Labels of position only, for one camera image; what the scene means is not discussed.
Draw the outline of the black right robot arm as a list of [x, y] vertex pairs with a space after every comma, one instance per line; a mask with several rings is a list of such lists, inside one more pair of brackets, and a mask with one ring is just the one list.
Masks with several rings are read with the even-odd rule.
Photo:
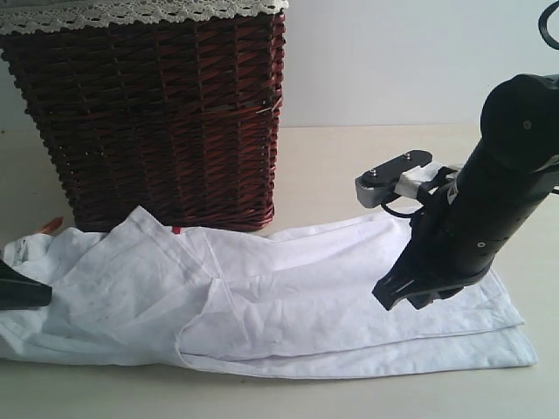
[[520, 74], [496, 86], [481, 138], [456, 178], [420, 192], [411, 239], [373, 295], [387, 311], [416, 309], [479, 283], [494, 258], [558, 184], [558, 77]]

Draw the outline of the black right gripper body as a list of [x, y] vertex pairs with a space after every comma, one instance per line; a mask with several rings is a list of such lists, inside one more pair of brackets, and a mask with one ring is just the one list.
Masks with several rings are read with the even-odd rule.
[[452, 182], [437, 189], [411, 219], [411, 240], [401, 255], [401, 275], [408, 288], [463, 288], [478, 283], [493, 257], [456, 217]]

